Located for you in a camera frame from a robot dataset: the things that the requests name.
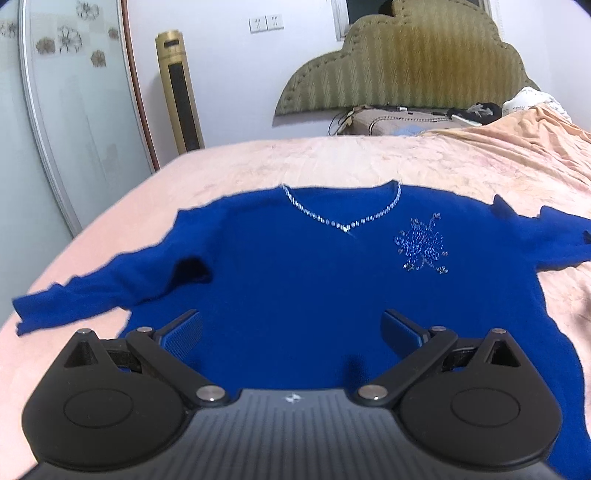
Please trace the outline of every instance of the green upholstered headboard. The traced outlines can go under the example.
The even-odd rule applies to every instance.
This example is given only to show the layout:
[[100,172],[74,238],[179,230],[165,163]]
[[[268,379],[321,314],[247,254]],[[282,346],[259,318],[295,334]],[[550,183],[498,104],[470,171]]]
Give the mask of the green upholstered headboard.
[[276,115],[357,105],[468,108],[503,104],[537,88],[492,19],[465,0],[394,0],[394,17],[369,15],[343,48],[297,70]]

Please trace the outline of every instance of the electrical outlet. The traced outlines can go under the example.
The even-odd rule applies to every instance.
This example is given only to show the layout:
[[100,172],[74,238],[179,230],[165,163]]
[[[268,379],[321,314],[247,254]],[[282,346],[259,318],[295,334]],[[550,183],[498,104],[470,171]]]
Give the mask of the electrical outlet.
[[268,30],[267,19],[265,17],[251,18],[248,23],[251,26],[251,33],[259,33]]
[[269,30],[282,30],[283,17],[281,15],[267,15],[267,28]]

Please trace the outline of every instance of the rhinestone flower embroidery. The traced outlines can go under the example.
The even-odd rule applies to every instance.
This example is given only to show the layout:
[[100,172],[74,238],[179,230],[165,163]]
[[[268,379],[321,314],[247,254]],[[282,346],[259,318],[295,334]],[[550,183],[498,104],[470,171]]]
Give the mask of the rhinestone flower embroidery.
[[400,247],[398,253],[407,257],[407,262],[404,264],[405,270],[420,270],[428,265],[441,274],[447,273],[445,266],[435,265],[440,257],[447,256],[447,252],[443,249],[443,237],[433,229],[435,221],[440,218],[439,213],[434,213],[428,225],[413,218],[410,220],[410,230],[400,232],[400,236],[394,238],[394,243]]

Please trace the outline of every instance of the clothing on bed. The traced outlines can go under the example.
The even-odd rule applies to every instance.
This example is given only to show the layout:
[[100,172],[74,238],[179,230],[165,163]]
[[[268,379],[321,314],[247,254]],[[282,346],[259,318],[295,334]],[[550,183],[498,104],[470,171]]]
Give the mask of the clothing on bed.
[[464,337],[503,327],[563,411],[550,465],[589,478],[582,368],[548,317],[536,269],[591,260],[591,220],[549,207],[526,218],[498,196],[487,205],[409,186],[392,207],[395,182],[289,191],[303,211],[281,188],[224,197],[179,212],[154,247],[15,299],[19,335],[116,306],[132,312],[125,335],[195,308],[203,337],[187,363],[236,391],[354,389],[375,378],[399,360],[380,337],[387,308]]

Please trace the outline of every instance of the sliding wardrobe door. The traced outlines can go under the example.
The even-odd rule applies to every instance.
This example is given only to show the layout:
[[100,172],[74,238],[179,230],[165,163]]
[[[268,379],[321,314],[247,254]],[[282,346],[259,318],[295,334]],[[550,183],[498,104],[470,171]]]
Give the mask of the sliding wardrobe door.
[[153,172],[118,0],[21,0],[21,61],[44,166],[74,234]]

